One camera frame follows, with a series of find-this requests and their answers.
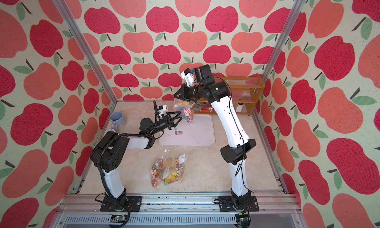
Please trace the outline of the ziploc bag of candies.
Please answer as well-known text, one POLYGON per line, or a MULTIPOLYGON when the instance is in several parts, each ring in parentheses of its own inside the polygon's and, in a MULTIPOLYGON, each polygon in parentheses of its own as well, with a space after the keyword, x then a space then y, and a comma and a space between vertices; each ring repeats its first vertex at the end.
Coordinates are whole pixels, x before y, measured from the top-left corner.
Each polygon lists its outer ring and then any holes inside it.
POLYGON ((193 124, 194 114, 192 107, 194 104, 191 104, 189 101, 184 101, 181 99, 174 98, 174 111, 179 111, 181 117, 190 125, 193 124))

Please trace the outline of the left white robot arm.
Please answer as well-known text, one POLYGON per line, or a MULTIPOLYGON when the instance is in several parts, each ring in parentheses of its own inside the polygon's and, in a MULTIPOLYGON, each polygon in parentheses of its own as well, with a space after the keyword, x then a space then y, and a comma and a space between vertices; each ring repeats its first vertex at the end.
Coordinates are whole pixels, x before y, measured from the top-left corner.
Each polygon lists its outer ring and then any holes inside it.
POLYGON ((150 149, 156 141, 155 134, 173 129, 181 122, 180 112, 155 112, 155 121, 144 118, 140 122, 138 134, 107 132, 93 149, 90 160, 98 169, 104 187, 102 212, 139 211, 140 196, 128 197, 122 184, 119 165, 123 156, 130 149, 150 149))

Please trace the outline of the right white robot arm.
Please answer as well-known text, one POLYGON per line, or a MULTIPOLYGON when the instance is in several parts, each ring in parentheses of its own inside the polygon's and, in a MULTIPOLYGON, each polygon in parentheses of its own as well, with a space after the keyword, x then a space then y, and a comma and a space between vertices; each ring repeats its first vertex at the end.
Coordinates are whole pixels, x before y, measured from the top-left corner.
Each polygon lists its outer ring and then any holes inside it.
POLYGON ((176 99, 193 102, 206 99, 217 113, 229 143, 220 152, 230 167, 232 205, 238 211, 248 211, 253 194, 246 184, 245 164, 247 153, 256 146, 256 141, 249 138, 238 119, 228 83, 223 79, 216 81, 209 65, 186 69, 181 78, 185 83, 174 94, 176 99))

